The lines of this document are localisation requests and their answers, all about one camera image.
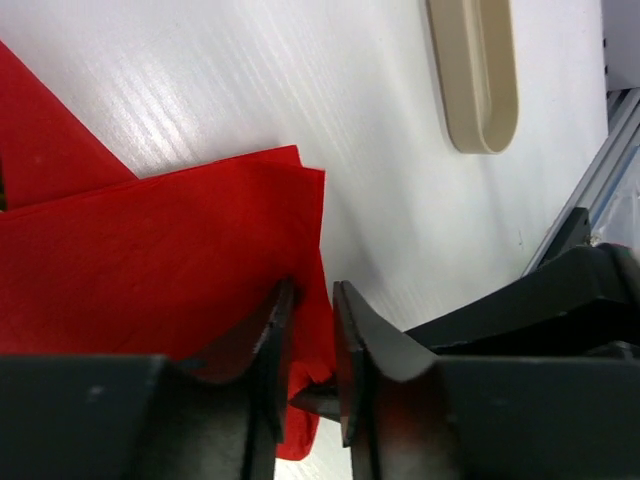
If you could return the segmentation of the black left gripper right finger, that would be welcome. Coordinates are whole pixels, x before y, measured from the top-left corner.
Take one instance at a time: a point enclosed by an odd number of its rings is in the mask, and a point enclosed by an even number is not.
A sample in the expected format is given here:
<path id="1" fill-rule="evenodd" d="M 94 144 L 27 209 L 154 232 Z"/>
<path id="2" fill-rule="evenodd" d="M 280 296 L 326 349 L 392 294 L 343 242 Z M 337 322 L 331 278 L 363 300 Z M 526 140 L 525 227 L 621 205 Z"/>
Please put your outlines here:
<path id="1" fill-rule="evenodd" d="M 438 355 L 334 287 L 338 411 L 358 479 L 635 479 L 639 351 Z"/>

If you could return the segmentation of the aluminium front rail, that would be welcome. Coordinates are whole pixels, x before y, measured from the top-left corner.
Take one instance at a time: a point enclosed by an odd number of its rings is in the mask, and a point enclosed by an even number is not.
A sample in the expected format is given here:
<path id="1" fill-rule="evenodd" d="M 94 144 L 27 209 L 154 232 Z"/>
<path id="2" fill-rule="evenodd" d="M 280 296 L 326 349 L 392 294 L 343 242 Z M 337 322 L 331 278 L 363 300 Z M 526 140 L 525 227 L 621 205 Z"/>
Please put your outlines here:
<path id="1" fill-rule="evenodd" d="M 639 150 L 639 90 L 617 90 L 607 94 L 609 134 L 578 182 L 569 200 L 549 228 L 542 243 L 525 267 L 525 275 L 536 270 L 551 241 L 574 207 L 589 210 L 592 228 L 607 208 L 619 182 Z"/>

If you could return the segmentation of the beige oblong utensil tray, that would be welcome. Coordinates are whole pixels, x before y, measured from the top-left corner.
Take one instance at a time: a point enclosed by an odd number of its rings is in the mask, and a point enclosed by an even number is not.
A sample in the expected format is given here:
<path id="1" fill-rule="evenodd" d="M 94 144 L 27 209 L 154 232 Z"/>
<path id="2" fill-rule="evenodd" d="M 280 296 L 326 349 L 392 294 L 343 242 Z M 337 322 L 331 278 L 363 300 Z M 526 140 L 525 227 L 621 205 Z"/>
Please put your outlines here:
<path id="1" fill-rule="evenodd" d="M 429 1 L 427 11 L 452 144 L 463 154 L 503 152 L 519 116 L 511 3 Z"/>

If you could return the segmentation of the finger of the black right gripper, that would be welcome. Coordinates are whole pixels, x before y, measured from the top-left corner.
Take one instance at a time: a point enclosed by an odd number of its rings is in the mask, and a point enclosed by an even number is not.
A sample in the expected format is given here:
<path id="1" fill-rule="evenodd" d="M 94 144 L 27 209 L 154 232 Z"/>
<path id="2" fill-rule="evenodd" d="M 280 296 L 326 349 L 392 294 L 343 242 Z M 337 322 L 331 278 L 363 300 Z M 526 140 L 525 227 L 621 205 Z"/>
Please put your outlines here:
<path id="1" fill-rule="evenodd" d="M 331 421 L 340 421 L 341 398 L 337 379 L 331 377 L 303 388 L 292 398 L 292 406 Z"/>

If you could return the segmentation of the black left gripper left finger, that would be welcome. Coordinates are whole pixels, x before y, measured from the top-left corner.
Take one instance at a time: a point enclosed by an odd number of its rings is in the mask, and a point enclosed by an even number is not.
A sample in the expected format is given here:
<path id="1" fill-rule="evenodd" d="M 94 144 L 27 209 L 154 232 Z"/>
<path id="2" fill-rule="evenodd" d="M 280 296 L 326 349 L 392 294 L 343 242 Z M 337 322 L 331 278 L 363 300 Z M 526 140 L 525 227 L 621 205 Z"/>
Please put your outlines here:
<path id="1" fill-rule="evenodd" d="M 5 355 L 5 479 L 270 479 L 284 439 L 296 292 L 191 358 Z"/>

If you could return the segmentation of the red paper napkin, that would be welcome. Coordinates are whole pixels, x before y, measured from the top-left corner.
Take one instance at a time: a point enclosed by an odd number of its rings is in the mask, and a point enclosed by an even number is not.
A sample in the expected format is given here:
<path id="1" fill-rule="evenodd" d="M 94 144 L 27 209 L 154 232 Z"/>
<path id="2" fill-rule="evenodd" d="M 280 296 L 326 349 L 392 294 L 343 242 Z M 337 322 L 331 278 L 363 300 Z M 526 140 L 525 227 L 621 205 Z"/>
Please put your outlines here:
<path id="1" fill-rule="evenodd" d="M 1 177 L 3 353 L 183 360 L 290 276 L 289 391 L 334 373 L 325 174 L 296 147 L 139 179 L 3 48 Z"/>

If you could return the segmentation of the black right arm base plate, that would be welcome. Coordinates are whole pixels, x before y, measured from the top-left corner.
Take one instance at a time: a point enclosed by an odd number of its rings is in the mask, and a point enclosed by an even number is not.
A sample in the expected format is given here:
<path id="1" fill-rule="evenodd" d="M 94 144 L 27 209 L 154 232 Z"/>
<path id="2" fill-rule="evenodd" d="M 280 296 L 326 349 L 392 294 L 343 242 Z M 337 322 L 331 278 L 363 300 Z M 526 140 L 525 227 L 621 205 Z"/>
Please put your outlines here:
<path id="1" fill-rule="evenodd" d="M 566 251 L 591 243 L 590 213 L 587 208 L 574 207 L 551 241 L 538 266 L 553 260 Z"/>

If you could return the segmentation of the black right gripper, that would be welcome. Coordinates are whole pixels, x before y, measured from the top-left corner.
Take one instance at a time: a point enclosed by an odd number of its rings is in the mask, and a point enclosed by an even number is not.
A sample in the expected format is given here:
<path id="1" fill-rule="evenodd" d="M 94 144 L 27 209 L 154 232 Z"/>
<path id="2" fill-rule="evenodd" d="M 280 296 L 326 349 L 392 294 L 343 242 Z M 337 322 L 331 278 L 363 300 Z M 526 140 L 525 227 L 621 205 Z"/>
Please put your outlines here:
<path id="1" fill-rule="evenodd" d="M 406 334 L 439 355 L 638 358 L 639 260 L 619 244 L 597 248 L 571 249 Z"/>

